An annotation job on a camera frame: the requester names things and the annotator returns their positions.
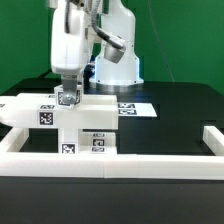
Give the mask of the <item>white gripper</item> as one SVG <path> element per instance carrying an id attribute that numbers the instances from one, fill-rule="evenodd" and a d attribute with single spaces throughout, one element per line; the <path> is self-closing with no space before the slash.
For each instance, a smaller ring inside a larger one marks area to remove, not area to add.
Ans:
<path id="1" fill-rule="evenodd" d="M 101 29 L 97 24 L 99 5 L 59 4 L 53 14 L 51 69 L 62 74 L 63 101 L 75 102 L 79 75 L 90 57 L 95 37 L 106 42 L 105 58 L 118 63 L 125 40 Z"/>

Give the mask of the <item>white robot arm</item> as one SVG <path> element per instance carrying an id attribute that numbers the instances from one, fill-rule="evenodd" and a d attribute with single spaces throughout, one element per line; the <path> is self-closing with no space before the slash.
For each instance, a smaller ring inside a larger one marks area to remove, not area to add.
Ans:
<path id="1" fill-rule="evenodd" d="M 121 0 L 52 0 L 51 69 L 62 80 L 62 102 L 78 99 L 77 86 L 101 45 L 91 85 L 110 92 L 141 85 L 134 51 L 135 16 Z"/>

